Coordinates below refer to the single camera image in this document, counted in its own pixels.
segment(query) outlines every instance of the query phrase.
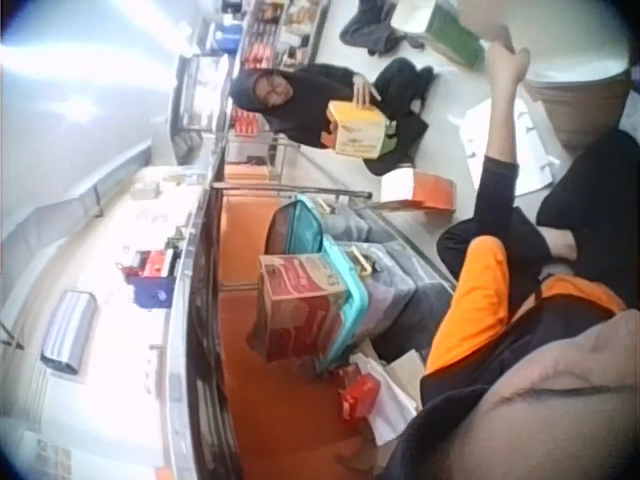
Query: fluorescent light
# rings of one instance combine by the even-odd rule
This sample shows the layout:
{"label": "fluorescent light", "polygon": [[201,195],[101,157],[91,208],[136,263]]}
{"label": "fluorescent light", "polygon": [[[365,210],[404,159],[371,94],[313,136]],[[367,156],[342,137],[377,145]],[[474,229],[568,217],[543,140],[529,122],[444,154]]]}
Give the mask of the fluorescent light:
{"label": "fluorescent light", "polygon": [[50,109],[78,123],[87,123],[100,113],[91,100],[81,97],[72,97],[66,102],[52,103]]}
{"label": "fluorescent light", "polygon": [[111,1],[125,17],[155,38],[171,53],[180,55],[191,50],[179,28],[151,0]]}
{"label": "fluorescent light", "polygon": [[4,47],[2,67],[31,78],[170,91],[175,73],[133,50],[83,43]]}
{"label": "fluorescent light", "polygon": [[189,24],[184,20],[178,24],[178,31],[182,34],[183,37],[189,37],[189,35],[191,35],[191,33],[193,32]]}

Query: cardboard box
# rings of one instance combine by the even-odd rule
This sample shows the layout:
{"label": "cardboard box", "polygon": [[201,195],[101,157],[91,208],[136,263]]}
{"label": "cardboard box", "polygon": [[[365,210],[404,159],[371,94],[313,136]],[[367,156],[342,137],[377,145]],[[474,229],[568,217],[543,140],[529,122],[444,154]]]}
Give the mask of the cardboard box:
{"label": "cardboard box", "polygon": [[320,254],[259,258],[257,319],[248,343],[267,362],[326,352],[347,287]]}
{"label": "cardboard box", "polygon": [[456,186],[452,180],[412,167],[393,170],[381,179],[379,210],[422,210],[453,213]]}
{"label": "cardboard box", "polygon": [[331,121],[331,134],[325,134],[322,140],[336,153],[363,159],[380,156],[389,124],[380,110],[334,100],[329,102],[327,117]]}

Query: black clothing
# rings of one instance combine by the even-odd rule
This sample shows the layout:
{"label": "black clothing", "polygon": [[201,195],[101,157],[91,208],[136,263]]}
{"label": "black clothing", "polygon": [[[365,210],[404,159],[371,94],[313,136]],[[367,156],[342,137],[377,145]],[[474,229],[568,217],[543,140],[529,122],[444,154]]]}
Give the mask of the black clothing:
{"label": "black clothing", "polygon": [[405,36],[391,26],[396,4],[388,0],[359,0],[358,10],[340,32],[349,47],[366,48],[370,55],[393,52]]}
{"label": "black clothing", "polygon": [[[640,147],[616,130],[588,147],[544,198],[539,226],[571,230],[578,247],[571,262],[576,276],[610,288],[629,308],[638,308],[638,162]],[[487,159],[474,216],[438,239],[438,255],[458,278],[469,243],[479,235],[498,237],[510,268],[509,311],[514,313],[540,284],[552,261],[546,241],[519,208],[512,208],[515,164]]]}
{"label": "black clothing", "polygon": [[[628,306],[637,305],[638,296],[637,217],[630,218],[637,209],[638,161],[640,147],[632,137],[619,131],[605,135],[574,160],[543,201],[537,218],[537,223],[544,226],[596,232],[579,238],[575,268],[589,273],[581,275],[583,278],[612,289]],[[540,262],[549,260],[542,236],[519,209],[513,209],[517,172],[517,165],[485,159],[474,218],[451,227],[438,243],[438,253],[454,277],[460,275],[467,247],[478,235],[502,241],[510,276],[528,278],[519,273],[523,267],[539,269]],[[602,258],[610,260],[609,268],[604,268],[607,262]],[[513,284],[520,281],[512,279],[510,288],[524,289],[524,283],[520,287]],[[630,294],[634,287],[623,282],[635,284],[634,295]],[[525,297],[535,288],[532,285]],[[510,303],[510,310],[514,306],[519,304]],[[505,372],[531,352],[553,341],[576,337],[613,313],[582,297],[543,298],[499,337],[425,375],[420,383],[424,408],[402,433],[376,478],[413,480],[428,476],[424,466],[430,452],[450,437]]]}
{"label": "black clothing", "polygon": [[[295,72],[277,71],[293,88],[293,97],[282,105],[267,108],[256,97],[255,82],[260,76],[274,73],[273,70],[245,70],[234,80],[231,97],[238,108],[260,113],[271,130],[282,133],[290,140],[308,147],[325,149],[321,141],[322,132],[329,131],[326,115],[330,100],[353,99],[353,77],[355,72],[346,67],[313,64]],[[427,131],[428,125],[410,109],[413,100],[422,100],[434,78],[433,70],[420,72],[413,63],[404,58],[390,62],[373,82],[381,101],[371,98],[390,120],[397,122],[396,147],[378,157],[367,160],[365,166],[376,176],[394,170],[399,164],[410,163],[411,149]]]}

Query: orange box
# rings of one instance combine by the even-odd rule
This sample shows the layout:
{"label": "orange box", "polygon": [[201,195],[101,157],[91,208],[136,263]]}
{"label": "orange box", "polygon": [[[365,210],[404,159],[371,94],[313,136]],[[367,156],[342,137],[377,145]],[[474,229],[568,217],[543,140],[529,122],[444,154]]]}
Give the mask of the orange box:
{"label": "orange box", "polygon": [[440,175],[412,167],[398,168],[382,177],[380,202],[376,207],[384,210],[454,212],[456,185]]}

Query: black hijab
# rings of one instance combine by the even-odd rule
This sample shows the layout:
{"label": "black hijab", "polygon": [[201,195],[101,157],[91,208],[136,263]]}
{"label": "black hijab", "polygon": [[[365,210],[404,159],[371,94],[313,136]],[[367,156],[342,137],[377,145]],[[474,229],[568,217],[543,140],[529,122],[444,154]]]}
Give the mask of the black hijab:
{"label": "black hijab", "polygon": [[[281,75],[291,85],[293,96],[282,105],[267,107],[255,94],[255,84],[264,75]],[[273,132],[290,140],[323,148],[320,134],[329,131],[327,106],[330,100],[351,100],[353,89],[330,79],[304,72],[248,69],[240,72],[231,85],[236,107],[261,114]]]}

